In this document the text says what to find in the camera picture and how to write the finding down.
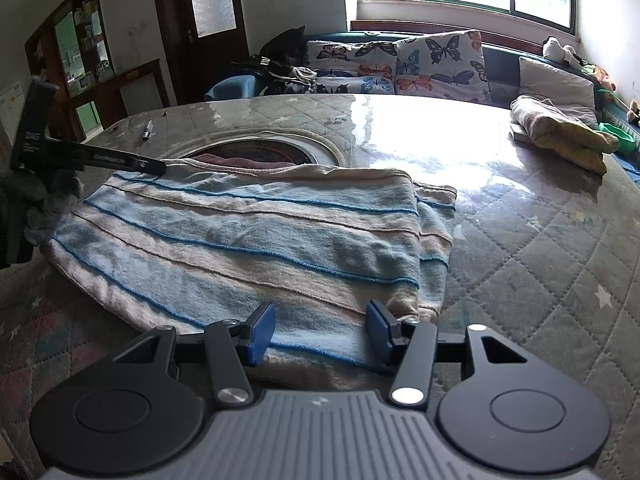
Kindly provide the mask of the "blue striped towel garment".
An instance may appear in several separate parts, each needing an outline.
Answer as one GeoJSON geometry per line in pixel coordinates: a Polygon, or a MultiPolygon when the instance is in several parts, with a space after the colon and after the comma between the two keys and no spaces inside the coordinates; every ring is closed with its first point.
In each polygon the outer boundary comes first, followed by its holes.
{"type": "Polygon", "coordinates": [[[113,174],[58,224],[44,253],[138,330],[195,334],[261,304],[276,329],[254,374],[308,389],[385,387],[364,328],[371,300],[434,322],[457,192],[399,169],[238,168],[171,159],[113,174]]]}

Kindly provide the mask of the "folded beige yellow clothes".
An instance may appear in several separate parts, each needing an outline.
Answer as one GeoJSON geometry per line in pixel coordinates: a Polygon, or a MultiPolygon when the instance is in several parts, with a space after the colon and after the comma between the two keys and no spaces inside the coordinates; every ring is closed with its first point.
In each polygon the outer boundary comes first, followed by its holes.
{"type": "Polygon", "coordinates": [[[510,112],[514,140],[550,151],[598,176],[608,171],[604,155],[620,146],[616,136],[565,114],[548,99],[519,96],[511,103],[510,112]]]}

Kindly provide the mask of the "wooden glass cabinet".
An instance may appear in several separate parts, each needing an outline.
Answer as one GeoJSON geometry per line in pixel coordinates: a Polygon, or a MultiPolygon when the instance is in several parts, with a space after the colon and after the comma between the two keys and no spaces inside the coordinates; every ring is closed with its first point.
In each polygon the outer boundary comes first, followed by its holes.
{"type": "Polygon", "coordinates": [[[83,141],[115,122],[168,107],[157,58],[116,70],[100,0],[64,0],[25,42],[29,73],[58,86],[51,136],[83,141]]]}

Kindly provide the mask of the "small marker pen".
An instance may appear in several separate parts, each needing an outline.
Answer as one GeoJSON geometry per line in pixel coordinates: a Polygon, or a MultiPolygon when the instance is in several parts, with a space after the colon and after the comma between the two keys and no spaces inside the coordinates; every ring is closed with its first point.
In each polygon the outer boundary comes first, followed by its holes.
{"type": "Polygon", "coordinates": [[[145,128],[142,132],[142,141],[146,142],[147,140],[149,140],[149,138],[152,136],[152,134],[154,133],[154,124],[152,122],[152,120],[149,120],[146,125],[145,128]]]}

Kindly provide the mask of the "dark wooden door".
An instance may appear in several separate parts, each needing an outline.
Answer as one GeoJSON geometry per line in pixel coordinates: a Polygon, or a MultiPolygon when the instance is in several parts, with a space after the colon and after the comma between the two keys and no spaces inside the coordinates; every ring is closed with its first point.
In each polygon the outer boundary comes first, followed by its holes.
{"type": "Polygon", "coordinates": [[[241,0],[155,0],[177,102],[201,101],[248,57],[241,0]]]}

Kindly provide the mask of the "black bag on sofa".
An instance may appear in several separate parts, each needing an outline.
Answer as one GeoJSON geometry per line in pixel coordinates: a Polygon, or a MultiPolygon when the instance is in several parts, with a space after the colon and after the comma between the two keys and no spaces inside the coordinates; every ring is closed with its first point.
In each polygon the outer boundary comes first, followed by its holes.
{"type": "Polygon", "coordinates": [[[259,55],[286,65],[304,65],[307,52],[305,29],[305,26],[300,26],[281,32],[260,49],[259,55]]]}

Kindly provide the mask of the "blue sofa bench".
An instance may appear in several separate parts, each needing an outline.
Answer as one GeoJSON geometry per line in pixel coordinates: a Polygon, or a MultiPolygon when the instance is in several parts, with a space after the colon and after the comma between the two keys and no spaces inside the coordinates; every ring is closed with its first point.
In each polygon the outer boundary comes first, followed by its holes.
{"type": "Polygon", "coordinates": [[[639,177],[639,104],[624,104],[605,70],[554,37],[538,54],[492,44],[476,29],[440,34],[337,32],[303,27],[273,37],[206,93],[222,101],[301,93],[427,96],[508,107],[518,96],[548,99],[620,141],[615,156],[639,177]]]}

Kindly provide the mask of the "long butterfly cushion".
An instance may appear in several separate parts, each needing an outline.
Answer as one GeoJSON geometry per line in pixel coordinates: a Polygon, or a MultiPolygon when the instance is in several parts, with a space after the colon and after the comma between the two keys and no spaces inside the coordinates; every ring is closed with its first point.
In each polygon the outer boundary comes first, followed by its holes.
{"type": "Polygon", "coordinates": [[[394,94],[397,57],[394,42],[307,42],[307,66],[317,75],[316,93],[394,94]]]}

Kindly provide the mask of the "large butterfly pillow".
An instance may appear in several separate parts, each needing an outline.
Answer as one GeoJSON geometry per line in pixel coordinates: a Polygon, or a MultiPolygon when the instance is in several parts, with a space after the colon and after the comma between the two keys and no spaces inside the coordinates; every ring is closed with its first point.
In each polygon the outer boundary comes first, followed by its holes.
{"type": "Polygon", "coordinates": [[[395,42],[398,96],[427,96],[478,104],[491,101],[482,35],[459,30],[395,42]]]}

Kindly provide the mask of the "grey pillow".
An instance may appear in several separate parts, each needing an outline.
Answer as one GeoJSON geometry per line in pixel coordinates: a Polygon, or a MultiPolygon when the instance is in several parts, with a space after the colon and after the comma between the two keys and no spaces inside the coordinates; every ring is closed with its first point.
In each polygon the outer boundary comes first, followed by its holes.
{"type": "Polygon", "coordinates": [[[522,56],[518,65],[521,96],[546,99],[568,117],[590,128],[597,127],[596,100],[590,80],[522,56]]]}

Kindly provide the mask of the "green plastic bowl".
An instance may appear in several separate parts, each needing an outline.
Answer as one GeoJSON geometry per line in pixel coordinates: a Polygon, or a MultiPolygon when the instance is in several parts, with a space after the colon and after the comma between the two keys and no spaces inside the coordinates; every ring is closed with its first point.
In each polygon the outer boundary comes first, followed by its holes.
{"type": "Polygon", "coordinates": [[[624,156],[631,156],[637,149],[636,138],[626,130],[616,127],[608,122],[600,122],[598,125],[601,132],[606,132],[615,136],[618,140],[617,153],[624,156]]]}

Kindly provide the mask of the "yellow green plush toys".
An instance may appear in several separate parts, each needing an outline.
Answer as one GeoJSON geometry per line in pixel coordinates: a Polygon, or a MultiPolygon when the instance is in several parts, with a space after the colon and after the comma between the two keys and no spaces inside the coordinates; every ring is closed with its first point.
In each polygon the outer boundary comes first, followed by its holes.
{"type": "Polygon", "coordinates": [[[626,113],[627,122],[631,125],[640,125],[640,104],[637,100],[632,100],[626,113]]]}

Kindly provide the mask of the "white plush toy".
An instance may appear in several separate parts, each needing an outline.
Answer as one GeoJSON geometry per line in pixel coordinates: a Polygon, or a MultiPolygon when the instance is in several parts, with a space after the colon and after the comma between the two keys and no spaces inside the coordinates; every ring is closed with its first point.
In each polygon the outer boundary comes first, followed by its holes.
{"type": "Polygon", "coordinates": [[[575,49],[567,44],[562,46],[555,37],[548,37],[542,44],[542,57],[556,64],[581,70],[584,61],[577,55],[575,49]]]}

